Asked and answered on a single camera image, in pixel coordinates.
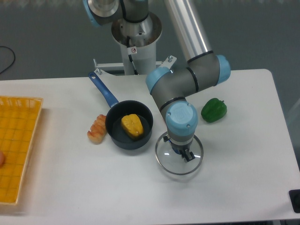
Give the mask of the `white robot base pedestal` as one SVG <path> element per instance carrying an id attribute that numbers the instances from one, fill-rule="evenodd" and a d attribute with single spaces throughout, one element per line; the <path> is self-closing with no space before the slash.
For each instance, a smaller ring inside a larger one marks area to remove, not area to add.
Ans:
<path id="1" fill-rule="evenodd" d="M 170 69 L 176 62 L 169 55 L 164 61 L 157 61 L 157 41 L 162 34 L 162 23 L 152 12 L 142 22 L 131 23 L 119 19 L 112 23 L 112 37 L 120 47 L 121 63 L 95 64 L 95 72 L 123 71 L 125 75 L 147 75 L 158 67 Z"/>

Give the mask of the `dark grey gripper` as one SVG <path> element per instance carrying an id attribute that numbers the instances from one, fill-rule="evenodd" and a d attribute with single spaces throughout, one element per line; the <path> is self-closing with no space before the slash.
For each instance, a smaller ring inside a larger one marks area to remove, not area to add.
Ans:
<path id="1" fill-rule="evenodd" d="M 187 141 L 179 142 L 172 139 L 169 135 L 163 135 L 163 141 L 168 142 L 175 153 L 183 154 L 183 158 L 186 162 L 190 162 L 195 158 L 193 152 L 189 151 L 193 139 L 194 138 L 191 137 Z"/>

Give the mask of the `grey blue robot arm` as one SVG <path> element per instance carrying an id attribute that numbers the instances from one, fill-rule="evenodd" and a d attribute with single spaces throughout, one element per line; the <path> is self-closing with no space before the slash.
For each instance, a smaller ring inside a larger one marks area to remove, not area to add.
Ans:
<path id="1" fill-rule="evenodd" d="M 167 66 L 156 66 L 156 42 L 162 25 L 149 11 L 146 0 L 85 0 L 83 4 L 91 23 L 112 25 L 125 74 L 147 76 L 148 90 L 167 126 L 165 139 L 186 161 L 193 160 L 189 148 L 197 114 L 186 97 L 226 81 L 231 74 L 227 59 L 213 52 L 194 3 L 165 1 L 187 61 L 187 67 L 176 72 Z"/>

